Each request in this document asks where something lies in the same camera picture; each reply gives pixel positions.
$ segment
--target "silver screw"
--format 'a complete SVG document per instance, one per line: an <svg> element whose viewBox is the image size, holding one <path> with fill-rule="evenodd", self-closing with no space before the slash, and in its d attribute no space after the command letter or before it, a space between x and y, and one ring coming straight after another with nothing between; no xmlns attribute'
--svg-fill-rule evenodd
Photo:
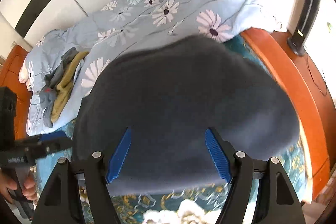
<svg viewBox="0 0 336 224"><path fill-rule="evenodd" d="M244 158L244 157L245 157L245 153L244 153L243 151L237 151L237 152L236 152L236 156L237 156L238 158Z"/></svg>
<svg viewBox="0 0 336 224"><path fill-rule="evenodd" d="M66 162L66 160L67 160L66 157L60 157L60 158L57 160L57 162L58 162L59 164L63 164L63 163Z"/></svg>
<svg viewBox="0 0 336 224"><path fill-rule="evenodd" d="M95 159L100 158L101 157L101 152L100 151L93 152L92 157L94 157Z"/></svg>
<svg viewBox="0 0 336 224"><path fill-rule="evenodd" d="M272 157L271 158L271 162L274 163L274 164L278 164L279 163L279 159L276 158L276 157Z"/></svg>

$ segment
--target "dark garment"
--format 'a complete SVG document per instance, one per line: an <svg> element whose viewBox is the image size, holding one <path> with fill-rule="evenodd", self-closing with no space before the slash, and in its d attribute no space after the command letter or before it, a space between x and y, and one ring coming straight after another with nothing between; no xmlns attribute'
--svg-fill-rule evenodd
<svg viewBox="0 0 336 224"><path fill-rule="evenodd" d="M132 142L119 177L108 185L111 195L222 183L205 145L209 127L260 160L299 138L296 112L277 83L261 67L204 37L110 63L82 100L73 160L103 151L126 127Z"/></svg>
<svg viewBox="0 0 336 224"><path fill-rule="evenodd" d="M43 122L46 127L52 128L51 112L53 111L54 101L57 97L56 85L62 80L66 65L71 63L74 57L78 54L78 51L74 47L68 50L61 57L61 63L50 74L45 75L45 86L40 91L40 105L43 112Z"/></svg>

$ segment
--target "human hand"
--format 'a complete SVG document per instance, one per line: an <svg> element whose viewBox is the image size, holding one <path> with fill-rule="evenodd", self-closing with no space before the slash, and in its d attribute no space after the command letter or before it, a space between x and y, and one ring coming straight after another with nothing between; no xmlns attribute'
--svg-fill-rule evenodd
<svg viewBox="0 0 336 224"><path fill-rule="evenodd" d="M2 194L3 197L9 203L13 203L13 199L9 195L8 190L16 190L16 189L17 189L16 182L0 171L0 194ZM36 183L32 172L29 172L29 175L24 182L24 188L22 189L22 194L28 200L37 199Z"/></svg>

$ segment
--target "orange headboard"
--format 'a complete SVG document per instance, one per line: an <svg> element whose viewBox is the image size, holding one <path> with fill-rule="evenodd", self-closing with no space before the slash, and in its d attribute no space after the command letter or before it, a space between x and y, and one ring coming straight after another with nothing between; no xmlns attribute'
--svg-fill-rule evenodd
<svg viewBox="0 0 336 224"><path fill-rule="evenodd" d="M292 60L268 32L250 28L241 36L286 91L298 113L309 149L314 199L327 184L330 172L326 138L314 98Z"/></svg>
<svg viewBox="0 0 336 224"><path fill-rule="evenodd" d="M26 84L21 84L18 75L28 52L15 45L8 55L1 71L0 86L7 86L17 95L16 117L14 119L15 139L26 138L26 122L32 92L27 90Z"/></svg>

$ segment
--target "bed sheet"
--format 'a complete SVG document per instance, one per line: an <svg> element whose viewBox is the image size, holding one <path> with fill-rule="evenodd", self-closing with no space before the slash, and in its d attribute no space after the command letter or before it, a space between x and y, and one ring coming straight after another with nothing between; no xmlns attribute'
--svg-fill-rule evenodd
<svg viewBox="0 0 336 224"><path fill-rule="evenodd" d="M27 134L54 132L77 117L99 74L121 54L162 47L191 35L225 42L256 27L272 32L274 18L257 0L112 0L67 30L47 33L31 50L24 66L33 90ZM90 51L74 83L69 101L53 128L43 125L39 91L44 76L75 47Z"/></svg>
<svg viewBox="0 0 336 224"><path fill-rule="evenodd" d="M242 55L244 58L260 65L267 73L268 70L263 62L255 55L253 50L246 44L241 36L235 36L233 39L223 44L226 48ZM76 120L72 120L61 130L72 138ZM71 150L48 155L46 159L37 161L37 181L38 192L41 193L51 171L61 156L71 159ZM301 201L304 197L307 178L305 172L305 155L301 141L288 147L283 153L277 155L284 169L286 170L290 181L293 184L295 192ZM117 211L120 221L125 224L140 223L184 223L185 218L192 214L200 222L215 224L219 212L224 206L230 185L223 183L221 185L204 185L193 189L184 189L178 193L172 191L165 194L142 193L137 195L113 196L111 197L113 205ZM253 180L250 200L245 213L244 224L251 223L258 192L258 180ZM83 213L86 223L93 223L91 209L88 203L82 202Z"/></svg>

